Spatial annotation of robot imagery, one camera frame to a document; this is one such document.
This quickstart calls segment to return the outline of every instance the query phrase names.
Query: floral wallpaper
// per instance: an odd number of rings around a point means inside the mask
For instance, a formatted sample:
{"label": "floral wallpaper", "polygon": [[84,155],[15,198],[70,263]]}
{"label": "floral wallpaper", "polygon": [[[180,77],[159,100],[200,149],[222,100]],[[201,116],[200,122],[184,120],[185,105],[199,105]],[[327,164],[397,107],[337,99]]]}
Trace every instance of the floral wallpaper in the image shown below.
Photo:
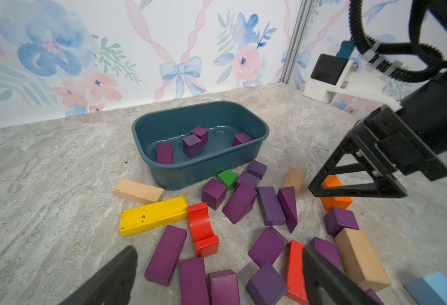
{"label": "floral wallpaper", "polygon": [[[313,0],[309,21],[306,24],[299,54],[293,64],[290,84],[303,91],[306,81],[322,53],[336,55],[341,42],[350,39],[349,0]],[[363,26],[366,33],[384,42],[409,41],[408,22],[411,0],[363,0]],[[447,58],[447,33],[432,14],[428,13],[422,25],[421,41],[439,48]],[[403,68],[422,70],[425,64],[413,56],[386,56],[390,61],[399,60]],[[359,64],[359,69],[368,69],[361,54],[354,50],[351,58]],[[401,100],[423,83],[405,83],[390,80],[383,92],[396,100]],[[337,94],[332,106],[355,115],[365,117],[379,104]]]}
{"label": "floral wallpaper", "polygon": [[279,82],[300,0],[0,0],[0,127]]}

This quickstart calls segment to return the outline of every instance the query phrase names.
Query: blue bow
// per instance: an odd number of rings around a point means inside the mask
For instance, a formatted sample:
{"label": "blue bow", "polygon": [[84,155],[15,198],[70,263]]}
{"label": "blue bow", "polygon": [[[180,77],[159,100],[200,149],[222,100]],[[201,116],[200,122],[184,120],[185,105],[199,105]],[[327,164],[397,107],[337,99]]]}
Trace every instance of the blue bow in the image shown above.
{"label": "blue bow", "polygon": [[176,64],[174,62],[167,62],[160,65],[160,72],[162,79],[167,82],[176,78],[176,98],[180,99],[184,94],[184,83],[181,74],[184,74],[186,85],[190,89],[193,96],[198,96],[205,93],[204,89],[196,86],[191,82],[190,77],[199,77],[201,74],[201,59],[198,56],[190,58],[187,63]]}

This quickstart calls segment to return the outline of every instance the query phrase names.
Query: light blue block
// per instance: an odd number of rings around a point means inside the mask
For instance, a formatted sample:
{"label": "light blue block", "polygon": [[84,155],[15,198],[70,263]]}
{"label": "light blue block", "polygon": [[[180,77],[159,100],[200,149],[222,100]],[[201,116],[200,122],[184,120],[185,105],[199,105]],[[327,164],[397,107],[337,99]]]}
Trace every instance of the light blue block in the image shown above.
{"label": "light blue block", "polygon": [[420,305],[447,305],[447,277],[435,272],[405,285]]}

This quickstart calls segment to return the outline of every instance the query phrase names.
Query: red arch block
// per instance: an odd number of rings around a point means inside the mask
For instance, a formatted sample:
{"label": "red arch block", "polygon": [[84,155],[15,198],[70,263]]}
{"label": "red arch block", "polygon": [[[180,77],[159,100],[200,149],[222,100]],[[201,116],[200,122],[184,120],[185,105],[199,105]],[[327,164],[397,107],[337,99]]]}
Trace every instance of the red arch block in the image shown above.
{"label": "red arch block", "polygon": [[208,216],[206,203],[188,207],[191,236],[195,242],[197,256],[210,256],[219,251],[219,237],[215,236]]}

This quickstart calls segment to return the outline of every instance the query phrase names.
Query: purple rectangular block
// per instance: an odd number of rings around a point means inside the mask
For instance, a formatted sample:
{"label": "purple rectangular block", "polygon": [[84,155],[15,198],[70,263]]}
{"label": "purple rectangular block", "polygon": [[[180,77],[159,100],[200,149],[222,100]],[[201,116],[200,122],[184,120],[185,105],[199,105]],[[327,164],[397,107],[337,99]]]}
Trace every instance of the purple rectangular block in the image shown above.
{"label": "purple rectangular block", "polygon": [[218,182],[215,178],[210,179],[201,191],[201,201],[206,202],[209,207],[216,210],[227,195],[227,186]]}
{"label": "purple rectangular block", "polygon": [[337,246],[328,241],[324,241],[321,238],[314,237],[310,243],[310,246],[322,254],[332,265],[339,269],[339,251]]}
{"label": "purple rectangular block", "polygon": [[293,233],[293,230],[298,224],[298,214],[296,212],[296,199],[295,199],[295,187],[288,186],[280,188],[278,192],[278,200],[286,217],[286,225],[289,232]]}
{"label": "purple rectangular block", "polygon": [[223,207],[222,212],[233,224],[236,224],[252,210],[256,195],[257,192],[255,190],[242,183]]}
{"label": "purple rectangular block", "polygon": [[155,146],[157,153],[157,163],[174,164],[172,161],[172,144],[171,143],[157,143]]}
{"label": "purple rectangular block", "polygon": [[264,225],[282,225],[286,223],[283,209],[276,196],[274,187],[260,186],[257,188],[257,202],[261,208]]}
{"label": "purple rectangular block", "polygon": [[232,143],[232,146],[239,145],[239,144],[242,144],[245,142],[249,142],[250,140],[252,140],[251,137],[249,137],[245,133],[240,133],[237,136],[234,136],[234,142]]}
{"label": "purple rectangular block", "polygon": [[366,294],[370,296],[374,301],[376,301],[379,305],[385,305],[383,301],[379,298],[379,296],[372,289],[366,290]]}
{"label": "purple rectangular block", "polygon": [[196,135],[201,140],[202,145],[208,142],[208,129],[197,126],[191,131],[191,134]]}
{"label": "purple rectangular block", "polygon": [[264,174],[266,173],[266,169],[267,165],[264,165],[261,162],[257,162],[256,160],[254,160],[251,162],[251,164],[249,164],[247,171],[256,176],[257,178],[259,178],[259,180],[262,180]]}
{"label": "purple rectangular block", "polygon": [[349,210],[333,207],[325,215],[324,220],[327,233],[332,236],[339,234],[343,228],[359,230],[354,212]]}
{"label": "purple rectangular block", "polygon": [[240,174],[239,179],[237,180],[237,182],[235,183],[235,187],[239,187],[239,185],[244,182],[245,184],[247,184],[248,186],[250,186],[253,189],[257,188],[257,185],[259,184],[259,178],[257,178],[256,176],[254,176],[251,173],[248,172],[242,172],[242,174]]}
{"label": "purple rectangular block", "polygon": [[245,285],[256,305],[275,305],[288,291],[288,285],[271,264],[264,265]]}
{"label": "purple rectangular block", "polygon": [[203,257],[179,262],[181,305],[210,305]]}
{"label": "purple rectangular block", "polygon": [[287,245],[288,240],[270,226],[261,233],[249,251],[249,256],[262,268],[267,263],[273,264]]}
{"label": "purple rectangular block", "polygon": [[239,281],[232,270],[210,273],[212,305],[240,305]]}
{"label": "purple rectangular block", "polygon": [[148,281],[169,286],[188,236],[186,230],[168,225],[155,248],[144,276]]}

